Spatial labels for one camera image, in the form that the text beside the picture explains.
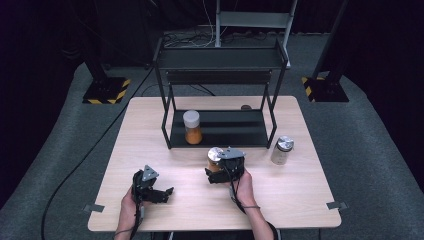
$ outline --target metal shelf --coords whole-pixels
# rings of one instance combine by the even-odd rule
[[[277,129],[273,110],[287,62],[287,55],[278,38],[274,46],[260,48],[165,48],[160,40],[153,63],[165,110],[162,131],[168,148],[214,146],[269,148]],[[279,76],[271,99],[268,85],[273,70],[279,70]],[[169,90],[167,98],[162,83],[164,72]],[[176,106],[173,86],[195,84],[254,84],[262,85],[264,92],[259,109],[197,110],[202,119],[203,140],[200,144],[190,145],[185,141],[182,117],[188,109],[179,109]],[[265,103],[268,105],[273,124],[269,138],[263,116]],[[174,115],[169,135],[166,123],[171,107]]]
[[[288,13],[221,12],[221,26],[286,28]]]

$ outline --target wooden table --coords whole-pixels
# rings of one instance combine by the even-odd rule
[[[175,98],[179,108],[198,110],[239,109],[244,104],[255,108],[260,99]],[[161,131],[163,112],[159,97],[130,101],[96,200],[105,208],[91,213],[88,228],[115,231],[121,199],[134,173],[147,164],[159,173],[154,189],[175,189],[168,203],[147,207],[140,231],[250,229],[246,216],[231,201],[228,188],[209,184],[204,170],[209,148],[167,148]],[[339,226],[338,210],[326,206],[334,199],[296,99],[280,96],[274,114],[278,128],[272,146],[282,135],[295,141],[285,165],[270,161],[272,148],[238,148],[246,152],[245,166],[253,176],[255,198],[263,215],[278,229]],[[264,118],[271,129],[268,111],[264,110]]]

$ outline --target small object on shelf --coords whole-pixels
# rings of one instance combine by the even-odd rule
[[[202,141],[200,130],[200,115],[195,110],[189,110],[183,115],[185,125],[185,139],[189,144],[199,144]]]

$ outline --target black cable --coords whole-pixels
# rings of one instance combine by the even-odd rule
[[[146,92],[149,88],[152,88],[152,87],[154,87],[154,86],[159,86],[159,84],[153,84],[153,85],[148,86],[146,89],[144,89],[144,90],[143,90],[143,92],[141,92],[140,97],[142,97],[142,96],[144,95],[144,93],[145,93],[145,92]]]
[[[137,199],[135,204],[135,223],[131,231],[130,239],[133,239],[133,237],[137,233],[138,227],[140,227],[142,222],[143,222],[143,218],[141,217],[141,212],[140,212],[140,200]]]
[[[143,83],[147,80],[147,78],[151,74],[152,70],[153,70],[153,68],[150,68],[149,73],[147,73],[146,77],[141,81],[140,85],[137,87],[137,89],[135,90],[135,92],[133,93],[133,95],[130,97],[130,99],[134,97],[134,95],[137,93],[137,91],[140,89],[140,87],[143,85]],[[82,158],[82,160],[62,180],[62,182],[59,184],[59,186],[57,186],[57,188],[55,189],[55,191],[53,192],[53,194],[50,196],[50,199],[47,202],[46,208],[44,209],[43,216],[41,218],[41,239],[42,240],[45,240],[46,239],[45,236],[44,236],[44,227],[45,227],[47,212],[48,212],[49,207],[50,207],[50,204],[52,203],[52,201],[53,201],[54,197],[56,196],[57,192],[60,190],[60,188],[62,187],[62,185],[72,176],[72,174],[81,166],[81,164],[87,159],[87,157],[96,148],[97,144],[99,144],[99,142],[103,139],[103,137],[106,135],[106,133],[112,128],[112,126],[115,124],[115,122],[119,119],[119,117],[122,115],[122,113],[128,107],[128,103],[129,103],[129,101],[125,104],[125,106],[124,106],[124,108],[122,108],[121,112],[119,112],[119,114],[115,117],[115,119],[112,121],[112,123],[103,132],[102,136],[100,136],[100,138],[96,141],[96,143],[94,143],[94,145],[90,148],[90,150],[88,150],[88,152],[84,155],[84,157]]]
[[[206,93],[206,94],[208,94],[208,95],[211,95],[211,96],[216,96],[213,92],[211,92],[209,89],[207,89],[207,88],[205,88],[205,87],[203,87],[202,85],[200,85],[200,84],[198,84],[198,86],[199,87],[202,87],[203,89],[205,89],[205,91],[204,90],[202,90],[202,89],[198,89],[198,88],[196,88],[196,87],[194,87],[193,85],[189,85],[191,88],[194,88],[195,90],[197,90],[197,91],[199,91],[199,92],[203,92],[203,93]]]
[[[197,41],[201,41],[204,40],[203,38],[205,38],[206,41],[210,40],[209,35],[207,35],[206,33],[195,33],[195,35],[191,36],[191,37],[186,37],[186,38],[174,38],[172,40],[166,41],[164,42],[164,46],[165,47],[177,47],[179,44],[194,44],[193,47],[196,47],[196,42]]]
[[[227,172],[227,174],[228,174],[228,178],[230,179],[230,183],[231,183],[231,189],[233,190],[233,196],[234,196],[234,197],[232,197],[232,198],[231,198],[231,200],[233,200],[233,202],[237,205],[237,207],[240,209],[240,211],[242,211],[243,213],[246,213],[246,212],[244,211],[243,206],[241,205],[241,202],[240,202],[240,201],[238,200],[238,198],[237,198],[237,191],[238,191],[238,187],[239,187],[239,185],[240,185],[240,179],[238,179],[237,189],[236,189],[236,188],[234,188],[234,182],[233,182],[233,179],[232,179],[232,177],[231,177],[230,172],[228,171],[227,167],[224,167],[224,170],[225,170],[225,171]]]
[[[216,96],[212,91],[210,91],[209,89],[205,88],[203,85],[198,84],[201,88],[205,89],[211,96]]]
[[[250,33],[244,33],[243,35],[238,36],[238,37],[234,36],[234,33],[231,33],[231,39],[228,39],[229,37],[225,36],[221,39],[221,42],[231,43],[234,40],[239,40],[239,39],[254,39],[254,40],[258,40],[258,41],[264,41],[268,38],[268,34],[266,34],[266,33],[262,33],[262,34],[264,34],[264,37],[259,38],[256,35],[252,35]]]

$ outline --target black metal rack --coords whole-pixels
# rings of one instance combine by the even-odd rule
[[[162,131],[172,147],[267,147],[274,137],[277,124],[274,106],[281,87],[288,57],[276,38],[275,45],[254,48],[166,48],[159,40],[153,64],[164,106]],[[272,71],[280,70],[273,98],[268,92]],[[166,72],[168,98],[166,99],[161,72]],[[183,114],[189,109],[178,109],[174,100],[174,85],[244,84],[263,85],[262,102],[258,109],[197,110],[203,140],[190,145],[185,141]],[[268,104],[273,128],[267,136],[263,108]],[[169,108],[174,110],[171,135],[166,131]]]

